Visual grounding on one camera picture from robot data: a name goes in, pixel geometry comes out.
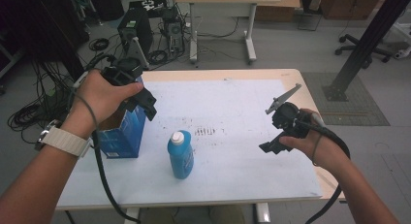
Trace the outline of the white band wristwatch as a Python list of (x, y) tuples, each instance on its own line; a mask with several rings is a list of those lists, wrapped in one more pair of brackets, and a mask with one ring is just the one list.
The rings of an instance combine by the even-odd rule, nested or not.
[(93, 140), (78, 137), (60, 129), (62, 122), (54, 119), (41, 132), (35, 143), (35, 149), (40, 151), (45, 145), (56, 147), (77, 157), (83, 157), (87, 150), (94, 145)]

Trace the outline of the brown cardboard box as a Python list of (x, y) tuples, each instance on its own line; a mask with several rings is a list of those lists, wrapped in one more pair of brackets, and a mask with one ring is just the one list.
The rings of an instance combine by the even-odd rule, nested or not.
[(272, 4), (258, 4), (255, 19), (258, 21), (290, 22), (300, 0), (281, 0)]

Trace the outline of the person's right hand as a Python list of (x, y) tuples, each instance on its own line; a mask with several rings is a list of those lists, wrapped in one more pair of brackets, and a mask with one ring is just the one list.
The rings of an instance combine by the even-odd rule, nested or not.
[(339, 176), (352, 166), (351, 160), (334, 141), (315, 130), (310, 130), (302, 139), (284, 136), (279, 141), (301, 151), (314, 165), (334, 176)]

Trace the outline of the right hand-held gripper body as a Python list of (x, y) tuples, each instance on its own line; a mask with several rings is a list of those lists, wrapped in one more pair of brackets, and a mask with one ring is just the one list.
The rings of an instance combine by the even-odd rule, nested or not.
[(303, 112), (293, 103), (288, 102), (288, 99), (294, 95), (301, 85), (297, 83), (289, 91), (279, 97), (274, 97), (273, 102), (266, 109), (266, 114), (273, 112), (271, 118), (272, 125), (277, 129), (282, 129), (287, 136), (295, 138), (305, 138), (308, 134), (308, 129), (303, 127), (303, 123), (310, 123), (310, 116), (307, 112)]

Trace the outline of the small black computer tower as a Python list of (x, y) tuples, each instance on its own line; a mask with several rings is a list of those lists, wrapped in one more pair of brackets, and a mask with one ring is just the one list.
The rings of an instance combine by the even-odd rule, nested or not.
[(182, 19), (174, 8), (163, 12), (164, 30), (171, 53), (184, 51)]

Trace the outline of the black metal post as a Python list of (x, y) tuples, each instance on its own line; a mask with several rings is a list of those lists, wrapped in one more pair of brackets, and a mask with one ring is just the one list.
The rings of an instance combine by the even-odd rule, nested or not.
[(325, 98), (328, 101), (346, 102), (348, 100), (345, 91), (349, 84), (410, 1), (385, 0), (337, 76), (330, 85), (323, 87)]

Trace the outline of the blue bottle with white cap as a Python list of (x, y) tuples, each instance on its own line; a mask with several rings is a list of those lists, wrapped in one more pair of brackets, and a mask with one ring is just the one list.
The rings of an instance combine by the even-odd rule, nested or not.
[(168, 142), (168, 152), (174, 176), (178, 179), (187, 178), (194, 166), (191, 134), (185, 130), (172, 133)]

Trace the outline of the person's left hand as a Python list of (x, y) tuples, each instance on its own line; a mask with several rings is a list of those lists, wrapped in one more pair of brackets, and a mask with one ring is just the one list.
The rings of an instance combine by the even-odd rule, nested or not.
[(142, 89), (140, 82), (113, 86), (98, 70), (91, 70), (81, 83), (61, 129), (88, 139), (99, 123), (110, 117), (124, 100)]

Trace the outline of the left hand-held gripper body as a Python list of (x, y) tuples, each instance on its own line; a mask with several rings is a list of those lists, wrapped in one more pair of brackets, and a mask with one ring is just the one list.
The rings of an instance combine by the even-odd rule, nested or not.
[[(142, 75), (142, 63), (136, 57), (127, 56), (117, 59), (113, 55), (107, 56), (110, 65), (106, 67), (101, 75), (110, 84), (122, 86), (136, 82)], [(123, 101), (124, 105), (151, 105), (152, 94), (144, 88), (140, 93)]]

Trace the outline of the wooden cabinet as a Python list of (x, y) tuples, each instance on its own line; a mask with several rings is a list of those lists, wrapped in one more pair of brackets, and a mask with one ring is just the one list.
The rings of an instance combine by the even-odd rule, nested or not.
[(322, 0), (320, 7), (326, 19), (364, 20), (380, 0)]

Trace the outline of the white paper sheet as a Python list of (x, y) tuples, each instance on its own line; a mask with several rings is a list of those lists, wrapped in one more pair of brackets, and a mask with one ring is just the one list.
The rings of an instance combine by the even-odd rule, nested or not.
[[(253, 203), (322, 195), (311, 162), (297, 150), (265, 153), (278, 135), (265, 110), (286, 90), (281, 80), (149, 81), (157, 114), (145, 123), (140, 154), (103, 160), (123, 207)], [(167, 144), (173, 132), (191, 136), (194, 167), (174, 177)]]

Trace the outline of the blue cardboard box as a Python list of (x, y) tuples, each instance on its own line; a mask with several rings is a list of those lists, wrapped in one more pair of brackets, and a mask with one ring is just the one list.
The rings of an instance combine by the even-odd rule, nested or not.
[(110, 159), (138, 158), (146, 115), (143, 108), (119, 110), (99, 124), (99, 146)]

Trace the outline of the white table leg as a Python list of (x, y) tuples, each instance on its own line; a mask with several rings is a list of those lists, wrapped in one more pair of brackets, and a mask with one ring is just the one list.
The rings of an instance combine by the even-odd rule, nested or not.
[(255, 205), (256, 221), (258, 224), (269, 224), (270, 213), (268, 203), (257, 203)]
[(126, 214), (131, 217), (131, 219), (125, 219), (124, 224), (138, 224), (140, 209), (139, 208), (127, 208)]

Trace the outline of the black office chair base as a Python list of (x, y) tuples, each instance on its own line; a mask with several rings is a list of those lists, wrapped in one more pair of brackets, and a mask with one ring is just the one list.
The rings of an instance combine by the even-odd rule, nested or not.
[[(353, 37), (353, 36), (351, 36), (351, 35), (349, 35), (349, 34), (345, 34), (345, 35), (339, 37), (339, 38), (338, 38), (338, 41), (339, 41), (341, 44), (345, 43), (346, 41), (349, 41), (349, 42), (352, 43), (352, 46), (341, 46), (341, 47), (337, 48), (337, 49), (334, 51), (334, 54), (335, 54), (335, 55), (340, 55), (344, 50), (354, 50), (354, 49), (356, 48), (357, 44), (359, 43), (359, 40), (358, 40), (358, 39), (356, 39), (355, 37)], [(379, 47), (374, 48), (374, 49), (372, 50), (372, 52), (373, 52), (373, 53), (376, 53), (376, 54), (379, 54), (379, 55), (382, 55), (383, 58), (381, 59), (381, 61), (382, 61), (383, 63), (387, 63), (387, 62), (392, 58), (392, 56), (393, 56), (393, 54), (392, 54), (391, 52), (389, 52), (389, 51), (387, 51), (387, 50), (384, 50), (384, 49), (381, 49), (381, 48), (379, 48)], [(365, 62), (363, 63), (362, 68), (363, 68), (363, 69), (367, 69), (371, 63), (372, 63), (372, 58), (371, 58), (371, 56), (369, 56), (369, 57), (365, 60)]]

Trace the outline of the dark curtain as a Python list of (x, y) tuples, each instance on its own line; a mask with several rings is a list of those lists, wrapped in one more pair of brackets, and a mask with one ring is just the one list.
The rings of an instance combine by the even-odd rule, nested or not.
[(0, 19), (40, 66), (61, 62), (72, 79), (83, 74), (77, 50), (89, 35), (71, 0), (0, 0)]

